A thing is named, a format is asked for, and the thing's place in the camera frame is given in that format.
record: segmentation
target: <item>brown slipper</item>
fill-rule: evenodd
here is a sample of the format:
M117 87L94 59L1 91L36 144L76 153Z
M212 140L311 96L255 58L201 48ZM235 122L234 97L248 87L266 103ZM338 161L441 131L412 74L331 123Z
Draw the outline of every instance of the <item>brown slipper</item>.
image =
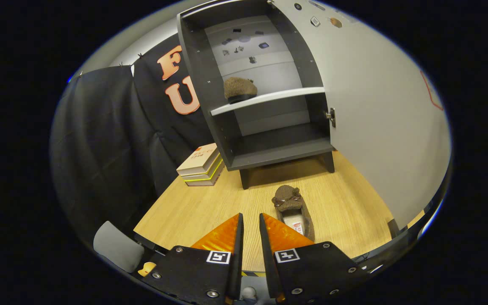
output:
M242 102L257 96L257 87L251 79L230 77L223 83L225 98L229 104Z
M278 220L304 235L310 241L314 241L312 218L298 188L289 185L279 187L272 198L272 202L276 208Z

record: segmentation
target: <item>stacked books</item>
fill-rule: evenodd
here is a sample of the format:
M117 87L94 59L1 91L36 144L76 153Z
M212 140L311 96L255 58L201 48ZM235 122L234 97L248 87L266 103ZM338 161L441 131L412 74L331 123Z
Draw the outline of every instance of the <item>stacked books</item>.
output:
M197 148L176 171L188 186L213 186L225 164L216 143Z

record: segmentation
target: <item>black background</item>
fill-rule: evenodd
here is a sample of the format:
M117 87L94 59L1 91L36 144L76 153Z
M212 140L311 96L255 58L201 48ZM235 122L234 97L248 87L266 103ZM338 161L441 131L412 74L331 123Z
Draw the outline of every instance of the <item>black background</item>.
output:
M164 303L78 242L50 181L48 137L80 64L165 4L0 3L1 302ZM455 175L437 221L408 255L341 303L488 303L488 3L333 5L416 58L443 98L455 139Z

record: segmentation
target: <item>white label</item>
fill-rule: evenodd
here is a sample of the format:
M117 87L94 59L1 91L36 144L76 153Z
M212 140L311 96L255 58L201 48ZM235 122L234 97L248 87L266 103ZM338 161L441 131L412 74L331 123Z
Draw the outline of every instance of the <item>white label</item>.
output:
M276 255L276 259L279 263L292 262L300 259L295 249L276 251L274 254Z
M223 251L211 251L207 258L207 263L214 264L229 264L229 259L231 258L230 252Z
M301 235L304 235L304 233L302 231L302 222L294 222L292 225L292 228L293 228L293 230L296 230L297 232L299 232Z

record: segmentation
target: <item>gray cushion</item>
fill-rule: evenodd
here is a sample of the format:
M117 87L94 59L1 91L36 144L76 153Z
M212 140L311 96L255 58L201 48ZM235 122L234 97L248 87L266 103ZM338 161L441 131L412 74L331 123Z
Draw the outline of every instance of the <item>gray cushion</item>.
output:
M137 268L144 255L141 245L120 232L109 221L97 230L93 238L93 249L129 273Z

